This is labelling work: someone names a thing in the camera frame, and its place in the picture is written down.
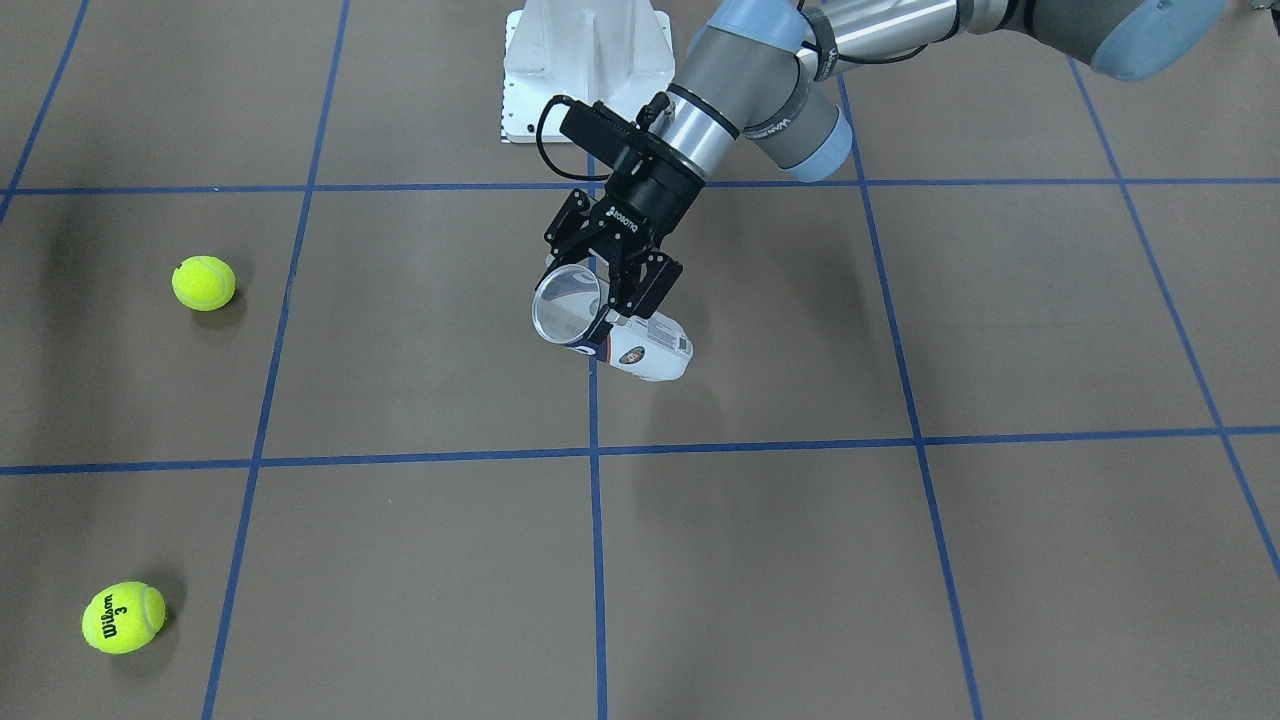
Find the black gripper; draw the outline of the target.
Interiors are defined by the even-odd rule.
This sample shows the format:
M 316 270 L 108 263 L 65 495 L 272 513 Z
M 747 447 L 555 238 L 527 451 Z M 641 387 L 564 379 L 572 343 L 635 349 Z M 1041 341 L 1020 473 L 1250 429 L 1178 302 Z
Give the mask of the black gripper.
M 544 232 L 545 268 L 553 272 L 589 258 L 605 263 L 607 279 L 596 277 L 600 301 L 588 327 L 588 341 L 600 345 L 611 314 L 652 319 L 684 273 L 684 265 L 660 251 L 662 241 L 684 219 L 705 187 L 684 156 L 658 136 L 640 129 L 622 135 L 603 129 L 579 132 L 579 146 L 605 163 L 612 173 L 596 204 L 586 190 L 572 190 Z M 604 256 L 605 229 L 645 249 L 634 258 Z

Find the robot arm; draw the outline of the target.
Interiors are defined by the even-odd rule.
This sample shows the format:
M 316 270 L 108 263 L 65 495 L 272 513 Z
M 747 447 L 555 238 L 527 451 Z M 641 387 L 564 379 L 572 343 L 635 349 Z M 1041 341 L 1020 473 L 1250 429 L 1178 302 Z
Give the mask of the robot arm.
M 794 179 L 832 176 L 852 129 L 820 85 L 856 67 L 910 60 L 957 35 L 1007 29 L 1120 81 L 1184 56 L 1221 1 L 723 1 L 673 79 L 634 119 L 556 95 L 561 133 L 603 161 L 604 193 L 576 191 L 545 237 L 532 305 L 539 334 L 598 355 L 611 332 L 652 319 L 681 274 L 660 245 L 739 138 Z

